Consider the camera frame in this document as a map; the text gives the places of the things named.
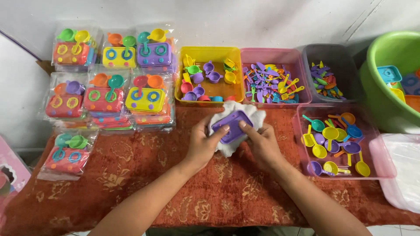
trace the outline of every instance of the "yellow toy stove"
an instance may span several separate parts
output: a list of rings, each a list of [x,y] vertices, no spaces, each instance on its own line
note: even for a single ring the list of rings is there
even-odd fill
[[[130,47],[125,57],[125,47],[106,47],[102,54],[102,64],[108,68],[135,68],[136,49]]]
[[[134,111],[160,112],[165,101],[162,89],[142,88],[139,94],[138,87],[132,87],[127,95],[126,107]]]

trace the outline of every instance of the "finger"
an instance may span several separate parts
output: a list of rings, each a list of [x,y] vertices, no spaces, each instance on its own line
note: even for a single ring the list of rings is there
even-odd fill
[[[247,124],[245,121],[240,121],[239,122],[239,127],[241,128],[241,130],[246,133],[248,135],[248,137],[252,140],[252,141],[257,141],[258,139],[261,138],[261,135],[254,130],[253,127],[251,127],[249,124]]]
[[[220,129],[218,129],[208,138],[209,142],[217,145],[220,139],[222,139],[223,136],[225,136],[229,132],[229,129],[230,129],[229,125],[224,125],[220,127]]]
[[[210,114],[206,117],[204,117],[202,120],[200,120],[196,125],[195,125],[195,129],[199,130],[199,131],[205,131],[205,128],[207,127],[207,125],[209,124],[211,118],[213,117],[214,114]]]

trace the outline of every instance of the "purple toy pot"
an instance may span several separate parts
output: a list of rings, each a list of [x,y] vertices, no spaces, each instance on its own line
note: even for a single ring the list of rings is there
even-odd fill
[[[84,86],[77,81],[66,81],[66,93],[81,95],[84,93]]]
[[[198,84],[197,87],[195,87],[192,90],[195,94],[197,94],[197,97],[203,96],[204,95],[204,88],[201,87],[201,84]]]
[[[188,93],[186,93],[184,95],[183,98],[181,98],[181,100],[185,100],[185,101],[197,101],[197,98],[199,96],[197,94],[195,94],[194,92],[190,91]]]
[[[223,76],[217,72],[211,72],[210,74],[206,75],[207,78],[209,78],[210,83],[212,84],[216,84],[217,82],[219,82],[220,78],[223,78]]]
[[[206,75],[210,74],[214,70],[214,65],[211,63],[211,61],[207,62],[203,65],[203,70],[206,72]]]
[[[193,75],[190,75],[189,77],[192,78],[194,84],[199,84],[199,83],[203,82],[203,80],[204,80],[204,77],[203,77],[202,73],[195,73]]]

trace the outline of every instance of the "pink box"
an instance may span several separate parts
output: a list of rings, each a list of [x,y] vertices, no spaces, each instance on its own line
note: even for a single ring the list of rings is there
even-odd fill
[[[368,177],[363,177],[357,173],[355,169],[356,163],[360,160],[359,154],[352,155],[352,165],[348,166],[346,154],[334,157],[334,154],[328,152],[327,157],[320,159],[312,154],[312,147],[306,147],[301,141],[302,135],[307,133],[308,125],[310,125],[310,122],[303,118],[302,115],[306,115],[311,120],[318,119],[325,121],[328,119],[328,115],[340,115],[344,112],[352,113],[356,117],[355,125],[362,130],[363,136],[365,137],[359,145],[362,148],[363,161],[370,168],[370,175]],[[356,104],[310,104],[298,106],[297,113],[292,118],[292,125],[296,143],[299,147],[300,162],[304,174],[307,176],[316,176],[311,168],[309,171],[307,170],[307,165],[310,161],[317,161],[321,166],[327,161],[332,161],[336,163],[340,169],[350,170],[351,174],[339,172],[335,177],[321,174],[319,176],[320,178],[331,180],[394,178],[396,176],[394,163],[389,156],[388,150],[385,147],[378,129],[369,117],[367,111]]]
[[[304,86],[305,89],[297,92],[299,94],[299,103],[260,103],[251,102],[251,97],[246,97],[244,104],[253,104],[258,108],[296,108],[300,104],[309,104],[312,101],[310,95],[305,72],[302,64],[302,57],[298,50],[287,48],[264,48],[264,47],[249,47],[241,49],[242,68],[247,67],[251,69],[251,64],[261,62],[262,64],[274,64],[277,68],[281,68],[281,64],[285,65],[286,70],[290,71],[291,79],[299,78],[296,87]]]

